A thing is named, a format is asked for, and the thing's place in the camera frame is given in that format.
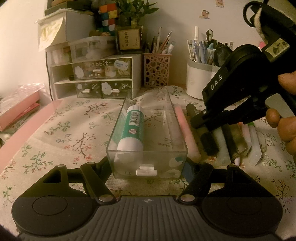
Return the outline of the pink highlighter pen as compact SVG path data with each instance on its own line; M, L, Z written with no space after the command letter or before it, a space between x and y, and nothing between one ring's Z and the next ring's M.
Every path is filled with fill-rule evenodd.
M197 143L194 139L190 126L187 122L187 119L183 113L183 110L180 105L175 104L174 106L175 114L178 119L181 132L183 134L187 149L188 149L188 158L190 158L193 162L198 163L201 161L201 154L198 149Z

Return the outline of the orange cap highlighter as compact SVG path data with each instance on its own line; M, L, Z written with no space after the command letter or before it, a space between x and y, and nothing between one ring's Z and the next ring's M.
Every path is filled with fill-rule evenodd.
M247 149L243 152L242 155L247 156L251 147L252 147L252 141L251 141L249 127L248 127L248 125L243 124L243 122L239 122L238 125L241 129L242 135L243 135L245 142L247 144Z

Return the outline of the green white glue stick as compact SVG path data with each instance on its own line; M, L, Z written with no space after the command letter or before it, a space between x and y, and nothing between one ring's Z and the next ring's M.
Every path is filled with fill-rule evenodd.
M138 105L127 109L125 123L117 146L118 151L143 151L144 113Z

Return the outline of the black marker pen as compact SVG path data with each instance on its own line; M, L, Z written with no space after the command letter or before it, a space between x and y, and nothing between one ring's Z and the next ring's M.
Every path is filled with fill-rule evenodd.
M186 110L190 118L194 118L198 114L196 107L189 103L186 106ZM218 154L218 146L206 127L196 128L197 134L200 137L201 144L208 156L216 156Z

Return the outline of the clear acrylic drawer box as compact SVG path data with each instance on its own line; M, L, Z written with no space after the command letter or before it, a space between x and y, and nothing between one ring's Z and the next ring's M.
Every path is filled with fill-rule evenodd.
M127 109L138 105L144 113L143 151L118 151ZM127 94L106 148L116 179L178 179L188 149L169 92L133 89Z

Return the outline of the green cap highlighter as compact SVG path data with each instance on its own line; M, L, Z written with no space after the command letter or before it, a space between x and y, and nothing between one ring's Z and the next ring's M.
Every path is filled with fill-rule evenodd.
M254 123L253 122L249 123L248 127L249 127L249 132L251 137L251 143L252 143L252 146L248 153L248 161L251 166L256 166L261 159L262 151L261 151L261 147L260 147L260 143L258 140Z

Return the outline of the purple clear mechanical pencil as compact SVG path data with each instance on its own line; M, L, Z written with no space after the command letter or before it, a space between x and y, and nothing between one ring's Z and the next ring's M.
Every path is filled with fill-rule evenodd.
M234 164L236 166L240 166L240 163L241 163L241 158L240 157L237 157L237 158L234 159Z

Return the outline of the white flower pen holder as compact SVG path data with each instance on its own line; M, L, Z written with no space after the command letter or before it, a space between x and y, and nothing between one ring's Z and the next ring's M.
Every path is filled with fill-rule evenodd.
M186 93L203 100L202 91L220 67L187 60Z

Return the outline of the floral tablecloth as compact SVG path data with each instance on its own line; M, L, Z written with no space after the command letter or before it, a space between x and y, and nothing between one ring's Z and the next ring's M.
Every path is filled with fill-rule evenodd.
M58 164L77 168L100 161L122 106L117 99L64 99L53 115L27 140L1 173L1 225L16 233L11 216L13 202ZM283 207L277 234L295 236L295 163L285 142L265 118L254 123L266 140L260 162L240 168L272 193Z

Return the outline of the clear oval bookmark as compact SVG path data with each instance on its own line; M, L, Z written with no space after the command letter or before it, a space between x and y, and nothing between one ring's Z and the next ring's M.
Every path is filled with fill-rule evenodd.
M263 133L257 133L260 149L262 153L265 153L267 151L267 144L266 139Z

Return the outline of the white rabbit drawer organizer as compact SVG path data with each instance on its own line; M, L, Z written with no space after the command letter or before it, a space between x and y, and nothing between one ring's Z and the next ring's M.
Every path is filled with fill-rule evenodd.
M112 55L99 60L53 64L48 62L53 100L79 98L122 99L141 88L142 56Z

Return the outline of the pink box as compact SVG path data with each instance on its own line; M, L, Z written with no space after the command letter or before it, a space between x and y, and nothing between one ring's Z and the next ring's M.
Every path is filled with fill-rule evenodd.
M1 131L40 99L39 87L24 85L1 99Z

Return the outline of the framed calligraphy sign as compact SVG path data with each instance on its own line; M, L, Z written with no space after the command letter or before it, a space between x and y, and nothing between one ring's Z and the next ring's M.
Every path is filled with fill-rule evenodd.
M125 26L115 29L116 47L119 54L142 52L143 27Z

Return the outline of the rubiks cube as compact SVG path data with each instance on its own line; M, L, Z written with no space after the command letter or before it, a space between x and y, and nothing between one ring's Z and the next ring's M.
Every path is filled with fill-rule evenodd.
M96 30L114 36L118 21L119 13L116 3L102 5L99 7L98 15L95 18Z

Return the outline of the white storage box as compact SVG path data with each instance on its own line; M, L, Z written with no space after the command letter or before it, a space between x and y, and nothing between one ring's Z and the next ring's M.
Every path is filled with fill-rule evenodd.
M95 29L94 17L71 9L59 9L36 21L39 51L86 38Z

